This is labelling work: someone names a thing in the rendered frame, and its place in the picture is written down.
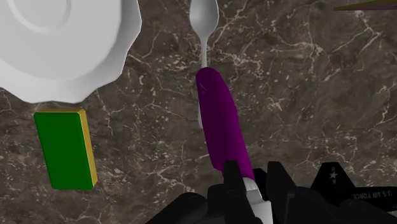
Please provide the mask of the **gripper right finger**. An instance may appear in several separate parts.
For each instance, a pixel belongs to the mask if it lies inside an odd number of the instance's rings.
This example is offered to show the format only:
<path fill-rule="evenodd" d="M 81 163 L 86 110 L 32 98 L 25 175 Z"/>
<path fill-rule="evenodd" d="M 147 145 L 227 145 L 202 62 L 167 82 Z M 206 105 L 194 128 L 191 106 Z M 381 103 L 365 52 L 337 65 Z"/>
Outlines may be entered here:
<path fill-rule="evenodd" d="M 280 162 L 253 172 L 260 192 L 272 203 L 275 224 L 397 224 L 397 217 L 364 200 L 330 204 L 318 191 L 297 186 Z"/>

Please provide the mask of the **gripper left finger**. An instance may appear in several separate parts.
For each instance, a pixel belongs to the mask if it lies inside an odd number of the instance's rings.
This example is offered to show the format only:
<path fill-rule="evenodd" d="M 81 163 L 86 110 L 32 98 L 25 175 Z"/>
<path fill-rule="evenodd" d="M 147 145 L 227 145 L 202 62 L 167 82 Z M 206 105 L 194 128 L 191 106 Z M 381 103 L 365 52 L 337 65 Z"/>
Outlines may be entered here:
<path fill-rule="evenodd" d="M 223 183 L 210 186 L 207 197 L 183 193 L 145 224 L 263 224 L 246 193 L 238 163 L 228 160 Z"/>

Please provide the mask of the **purple handled silver spoon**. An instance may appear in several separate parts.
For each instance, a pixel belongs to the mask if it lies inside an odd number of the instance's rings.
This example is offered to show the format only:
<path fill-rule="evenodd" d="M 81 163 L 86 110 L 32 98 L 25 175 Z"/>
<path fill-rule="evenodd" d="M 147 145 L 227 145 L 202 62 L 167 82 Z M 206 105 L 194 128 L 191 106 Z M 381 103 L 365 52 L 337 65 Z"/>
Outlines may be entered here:
<path fill-rule="evenodd" d="M 219 20 L 217 0 L 191 0 L 190 24 L 200 40 L 201 68 L 195 76 L 198 93 L 198 120 L 204 130 L 212 166 L 221 171 L 228 160 L 238 163 L 246 196 L 263 224 L 274 224 L 272 205 L 263 199 L 254 180 L 233 97 L 220 73 L 207 65 L 207 41 Z"/>

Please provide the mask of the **black toy jet plane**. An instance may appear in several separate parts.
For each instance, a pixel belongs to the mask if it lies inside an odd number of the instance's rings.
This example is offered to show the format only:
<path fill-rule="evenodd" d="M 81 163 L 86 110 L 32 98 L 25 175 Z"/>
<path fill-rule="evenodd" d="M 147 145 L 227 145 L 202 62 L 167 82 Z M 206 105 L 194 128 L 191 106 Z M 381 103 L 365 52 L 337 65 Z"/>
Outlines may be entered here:
<path fill-rule="evenodd" d="M 386 212 L 397 211 L 397 186 L 356 187 L 338 162 L 322 163 L 310 188 L 334 206 L 360 199 Z"/>

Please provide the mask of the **green and yellow sponge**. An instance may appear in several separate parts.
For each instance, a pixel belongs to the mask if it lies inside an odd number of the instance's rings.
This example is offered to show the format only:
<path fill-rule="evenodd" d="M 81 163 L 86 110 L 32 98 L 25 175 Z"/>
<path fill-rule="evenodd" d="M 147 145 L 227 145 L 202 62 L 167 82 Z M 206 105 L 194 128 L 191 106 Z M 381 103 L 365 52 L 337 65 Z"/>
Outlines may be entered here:
<path fill-rule="evenodd" d="M 34 121 L 52 188 L 91 190 L 98 181 L 84 109 L 44 109 Z"/>

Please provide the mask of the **olive and purple flat slab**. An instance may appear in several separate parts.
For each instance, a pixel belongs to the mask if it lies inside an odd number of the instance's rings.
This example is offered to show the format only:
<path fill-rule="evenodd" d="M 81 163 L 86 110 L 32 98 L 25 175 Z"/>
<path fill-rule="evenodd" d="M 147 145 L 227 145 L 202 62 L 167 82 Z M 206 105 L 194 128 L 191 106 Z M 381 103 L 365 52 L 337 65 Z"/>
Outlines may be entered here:
<path fill-rule="evenodd" d="M 397 10 L 397 0 L 376 0 L 334 7 L 334 11 Z"/>

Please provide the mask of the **white scalloped plate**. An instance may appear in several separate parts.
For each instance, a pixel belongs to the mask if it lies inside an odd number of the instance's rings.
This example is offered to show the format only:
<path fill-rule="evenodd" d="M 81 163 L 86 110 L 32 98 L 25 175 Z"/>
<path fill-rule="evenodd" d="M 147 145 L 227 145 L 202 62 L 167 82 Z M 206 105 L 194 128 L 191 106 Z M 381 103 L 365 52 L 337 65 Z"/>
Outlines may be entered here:
<path fill-rule="evenodd" d="M 0 0 L 0 87 L 81 102 L 119 78 L 141 26 L 138 0 Z"/>

